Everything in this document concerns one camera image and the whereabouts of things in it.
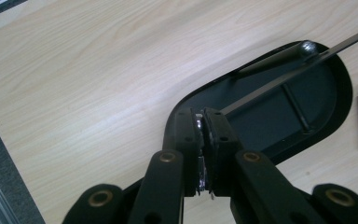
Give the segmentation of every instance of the light wood grain surface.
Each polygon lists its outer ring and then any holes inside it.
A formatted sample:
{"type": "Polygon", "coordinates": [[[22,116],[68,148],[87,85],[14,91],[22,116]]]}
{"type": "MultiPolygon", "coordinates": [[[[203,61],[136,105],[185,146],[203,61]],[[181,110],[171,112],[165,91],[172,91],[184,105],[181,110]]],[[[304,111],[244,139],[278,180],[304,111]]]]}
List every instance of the light wood grain surface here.
{"type": "MultiPolygon", "coordinates": [[[[86,189],[145,174],[191,91],[283,44],[357,32],[358,1],[29,0],[0,15],[0,135],[43,218],[60,223],[86,189]]],[[[358,44],[339,56],[356,96],[358,44]]],[[[358,193],[357,102],[278,167],[307,192],[358,193]]],[[[185,223],[233,223],[228,203],[186,199],[185,223]]]]}

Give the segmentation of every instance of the gray floor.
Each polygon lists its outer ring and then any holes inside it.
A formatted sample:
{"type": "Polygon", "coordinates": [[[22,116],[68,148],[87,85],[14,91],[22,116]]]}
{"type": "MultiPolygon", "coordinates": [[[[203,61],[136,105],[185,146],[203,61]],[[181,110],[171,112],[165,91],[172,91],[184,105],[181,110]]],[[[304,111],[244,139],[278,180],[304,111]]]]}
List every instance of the gray floor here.
{"type": "Polygon", "coordinates": [[[44,223],[1,138],[0,189],[20,223],[44,223]]]}

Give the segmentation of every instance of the oval black tray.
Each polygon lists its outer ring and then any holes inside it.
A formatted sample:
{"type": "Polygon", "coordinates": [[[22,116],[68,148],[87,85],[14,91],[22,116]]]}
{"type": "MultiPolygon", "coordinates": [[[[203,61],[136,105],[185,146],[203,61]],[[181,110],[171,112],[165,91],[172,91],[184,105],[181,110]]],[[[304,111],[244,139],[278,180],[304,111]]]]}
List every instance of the oval black tray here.
{"type": "MultiPolygon", "coordinates": [[[[272,50],[191,92],[170,114],[163,148],[170,148],[173,118],[177,111],[187,107],[195,111],[205,107],[222,110],[296,69],[301,61],[292,61],[248,77],[234,78],[241,69],[297,43],[272,50]]],[[[319,52],[328,49],[322,44],[316,43],[316,46],[319,52]]],[[[227,119],[245,148],[262,151],[277,164],[333,133],[347,117],[351,101],[351,80],[344,63],[336,55],[227,114],[227,119]]]]}

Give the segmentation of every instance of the metal rod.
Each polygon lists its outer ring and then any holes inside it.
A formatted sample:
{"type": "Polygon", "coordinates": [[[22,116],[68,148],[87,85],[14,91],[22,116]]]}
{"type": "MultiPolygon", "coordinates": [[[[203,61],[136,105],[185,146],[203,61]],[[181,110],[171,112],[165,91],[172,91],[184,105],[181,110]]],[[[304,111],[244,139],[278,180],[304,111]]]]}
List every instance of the metal rod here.
{"type": "Polygon", "coordinates": [[[287,96],[287,99],[289,100],[290,105],[292,106],[292,108],[295,110],[296,116],[298,118],[298,120],[301,123],[301,126],[303,127],[304,131],[306,133],[309,133],[311,131],[310,125],[307,121],[307,119],[305,118],[304,113],[301,110],[301,107],[299,106],[296,97],[293,95],[292,91],[290,90],[289,86],[284,83],[282,85],[283,91],[287,96]]]}
{"type": "Polygon", "coordinates": [[[264,60],[241,69],[233,78],[240,79],[294,61],[301,61],[303,63],[316,55],[318,55],[316,44],[312,41],[304,40],[288,49],[284,49],[264,60]]]}
{"type": "Polygon", "coordinates": [[[232,111],[236,110],[238,107],[253,101],[255,98],[257,98],[261,95],[264,95],[265,93],[273,90],[276,87],[281,86],[284,82],[288,81],[289,79],[292,79],[293,77],[297,77],[297,76],[303,74],[304,72],[308,71],[309,69],[313,68],[314,66],[325,62],[326,60],[330,59],[331,57],[335,56],[342,50],[352,46],[353,44],[355,44],[357,42],[358,42],[358,34],[353,35],[350,38],[335,45],[331,49],[328,49],[328,50],[320,53],[318,56],[314,57],[314,60],[310,60],[310,62],[299,66],[297,69],[295,69],[283,76],[275,78],[274,80],[270,81],[269,83],[265,84],[264,86],[260,87],[259,89],[252,91],[251,93],[243,96],[242,98],[240,98],[240,100],[234,102],[231,105],[228,105],[227,107],[221,109],[220,111],[224,115],[231,113],[232,111]]]}

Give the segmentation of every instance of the black plastic object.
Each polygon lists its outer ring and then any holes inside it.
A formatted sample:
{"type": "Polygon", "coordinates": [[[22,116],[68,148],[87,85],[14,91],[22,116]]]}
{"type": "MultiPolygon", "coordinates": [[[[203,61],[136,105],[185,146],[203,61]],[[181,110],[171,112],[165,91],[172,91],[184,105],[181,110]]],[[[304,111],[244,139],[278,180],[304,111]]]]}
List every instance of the black plastic object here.
{"type": "Polygon", "coordinates": [[[123,223],[123,191],[112,185],[100,184],[86,190],[68,212],[63,224],[123,223]]]}
{"type": "Polygon", "coordinates": [[[235,160],[242,190],[253,202],[259,223],[326,223],[263,153],[241,150],[235,160]]]}
{"type": "Polygon", "coordinates": [[[201,148],[201,134],[196,118],[190,108],[179,111],[175,118],[175,150],[184,156],[185,196],[193,197],[199,184],[198,157],[201,148]]]}
{"type": "Polygon", "coordinates": [[[237,135],[230,127],[226,116],[218,110],[205,108],[204,129],[209,133],[203,150],[208,176],[208,189],[218,197],[229,197],[235,179],[235,154],[242,149],[237,135]]]}
{"type": "Polygon", "coordinates": [[[184,160],[180,151],[156,152],[139,188],[128,223],[183,223],[183,171],[184,160]]]}
{"type": "MultiPolygon", "coordinates": [[[[263,85],[283,77],[304,62],[293,60],[267,71],[237,78],[244,68],[300,42],[277,48],[191,92],[170,114],[163,148],[172,148],[174,115],[181,109],[222,110],[263,85]]],[[[319,52],[328,48],[315,43],[319,52]]],[[[226,114],[245,149],[261,151],[275,164],[284,161],[333,133],[347,117],[352,100],[349,74],[337,55],[300,76],[226,114]]]]}
{"type": "Polygon", "coordinates": [[[318,185],[310,199],[328,223],[358,223],[358,195],[335,184],[318,185]]]}

